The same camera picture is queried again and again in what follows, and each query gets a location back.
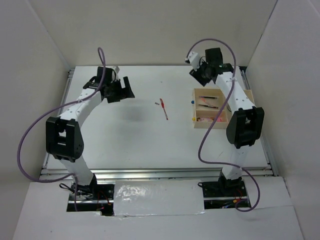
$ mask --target red pen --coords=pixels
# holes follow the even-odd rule
[[[167,120],[169,120],[169,119],[168,119],[168,115],[167,115],[166,110],[165,110],[165,104],[164,104],[164,101],[162,101],[162,98],[160,98],[160,102],[161,102],[161,106],[162,106],[163,111],[164,111],[165,118],[166,118]]]

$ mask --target wall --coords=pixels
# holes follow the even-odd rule
[[[247,69],[306,240],[320,222],[320,1],[279,0]]]
[[[0,29],[0,238],[10,240],[29,187],[17,167],[18,143],[36,117],[59,104],[68,73],[26,2],[0,2]],[[44,130],[42,121],[23,145],[22,164],[33,176],[45,156]]]
[[[197,40],[218,38],[247,66],[276,0],[30,0],[72,66],[181,65]],[[203,43],[196,50],[220,44]],[[232,58],[223,48],[226,62]]]

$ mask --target cable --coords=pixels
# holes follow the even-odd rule
[[[258,205],[258,203],[259,203],[259,201],[260,201],[260,187],[259,187],[256,179],[254,178],[254,176],[252,176],[251,173],[250,173],[247,169],[245,169],[245,168],[243,168],[243,167],[241,167],[241,166],[239,166],[239,165],[236,165],[236,164],[233,164],[233,163],[229,163],[229,162],[221,162],[221,161],[205,161],[205,160],[203,160],[203,159],[201,158],[201,150],[202,150],[202,148],[203,148],[203,146],[204,146],[204,143],[205,143],[205,141],[206,141],[206,139],[207,139],[207,137],[208,137],[211,129],[214,127],[214,125],[216,124],[219,116],[221,115],[222,111],[224,110],[225,106],[227,105],[228,100],[229,100],[229,98],[231,97],[232,91],[234,90],[234,87],[235,87],[235,76],[236,76],[236,66],[237,66],[236,56],[235,56],[234,51],[231,49],[231,47],[230,47],[228,44],[226,44],[224,41],[221,41],[221,40],[215,39],[215,38],[204,38],[204,39],[201,39],[201,40],[197,41],[197,42],[196,42],[195,44],[193,44],[192,47],[189,49],[186,57],[188,58],[190,52],[192,51],[192,49],[193,49],[197,44],[199,44],[199,43],[201,43],[201,42],[204,42],[204,41],[214,41],[214,42],[218,42],[218,43],[221,43],[221,44],[225,45],[225,46],[229,49],[229,51],[230,51],[230,53],[232,54],[232,57],[233,57],[233,73],[232,73],[232,86],[231,86],[230,92],[229,92],[228,96],[226,97],[224,103],[222,104],[222,107],[220,108],[218,114],[215,116],[213,122],[211,123],[210,127],[209,127],[208,130],[206,131],[206,133],[205,133],[205,135],[204,135],[204,137],[203,137],[203,139],[202,139],[202,141],[201,141],[201,144],[200,144],[199,150],[198,150],[198,158],[199,158],[199,160],[200,160],[202,163],[205,163],[205,164],[228,165],[228,166],[232,166],[232,167],[236,167],[236,168],[242,169],[243,171],[245,171],[245,172],[248,174],[248,176],[253,180],[254,184],[256,185],[256,189],[257,189],[257,192],[258,192],[258,197],[257,197],[257,199],[256,199],[256,202],[255,202],[255,204],[254,204],[251,208],[249,208],[249,209],[244,209],[244,210],[243,210],[243,209],[239,209],[239,208],[238,208],[238,204],[239,204],[239,203],[246,201],[245,199],[242,199],[242,200],[238,201],[238,202],[234,205],[234,207],[235,207],[235,209],[237,209],[238,211],[243,212],[243,213],[250,212],[250,211],[252,211],[253,209],[256,208],[256,206]]]
[[[99,58],[102,62],[102,65],[103,65],[103,71],[102,71],[102,77],[101,77],[101,81],[97,87],[97,89],[89,96],[81,99],[81,100],[76,100],[76,101],[71,101],[71,102],[68,102],[68,103],[65,103],[65,104],[62,104],[60,106],[57,106],[47,112],[45,112],[44,114],[42,114],[40,117],[38,117],[28,128],[27,130],[25,131],[25,133],[22,135],[21,137],[21,140],[19,142],[19,145],[18,145],[18,149],[17,149],[17,153],[16,153],[16,161],[17,161],[17,164],[18,164],[18,167],[19,167],[19,170],[21,171],[21,173],[29,180],[31,181],[34,181],[34,182],[37,182],[37,183],[55,183],[55,182],[59,182],[63,179],[66,179],[70,176],[72,176],[74,178],[74,184],[75,184],[75,187],[74,187],[74,208],[76,211],[77,210],[77,191],[78,191],[78,178],[76,175],[74,175],[73,173],[70,173],[70,174],[67,174],[63,177],[60,177],[60,178],[57,178],[57,179],[53,179],[53,180],[42,180],[42,179],[39,179],[39,178],[35,178],[33,176],[30,176],[22,167],[21,165],[21,149],[22,149],[22,144],[24,143],[24,140],[26,138],[26,136],[28,135],[28,133],[30,132],[30,130],[41,120],[43,119],[45,116],[53,113],[54,111],[58,110],[58,109],[61,109],[61,108],[64,108],[66,106],[69,106],[69,105],[73,105],[73,104],[77,104],[79,103],[80,101],[86,101],[88,100],[89,98],[91,98],[93,95],[95,95],[98,91],[100,91],[101,89],[101,86],[102,86],[102,83],[103,83],[103,79],[105,78],[105,74],[106,74],[106,59],[105,59],[105,53],[103,51],[103,49],[101,47],[98,47],[98,54],[99,54]]]

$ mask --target robotic arm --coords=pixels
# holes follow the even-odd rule
[[[189,74],[202,86],[213,80],[227,97],[232,88],[233,67],[230,63],[223,63],[220,48],[205,50],[205,59],[196,52],[190,52],[185,60],[193,68]],[[226,128],[226,136],[229,143],[234,145],[230,163],[243,167],[251,146],[260,138],[265,112],[247,98],[237,79],[234,80],[228,104],[232,117]],[[241,168],[229,165],[222,168],[219,182],[223,190],[237,188],[241,181]]]
[[[128,77],[124,77],[125,88],[121,87],[118,77],[119,68],[106,68],[102,78],[103,67],[98,67],[97,76],[92,77],[84,86],[78,97],[78,103],[70,106],[58,117],[49,117],[45,124],[46,151],[58,159],[78,179],[78,189],[84,193],[93,194],[97,187],[96,176],[87,167],[82,156],[84,141],[81,126],[103,99],[108,103],[119,102],[126,98],[134,98]],[[100,81],[101,90],[91,98],[82,101],[86,96],[94,93]]]

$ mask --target red tool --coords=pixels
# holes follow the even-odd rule
[[[161,102],[161,106],[162,106],[163,111],[164,111],[165,118],[166,118],[167,120],[169,120],[169,119],[168,119],[168,115],[167,115],[166,110],[165,110],[165,104],[164,104],[164,101],[162,101],[162,98],[160,98],[160,102]]]

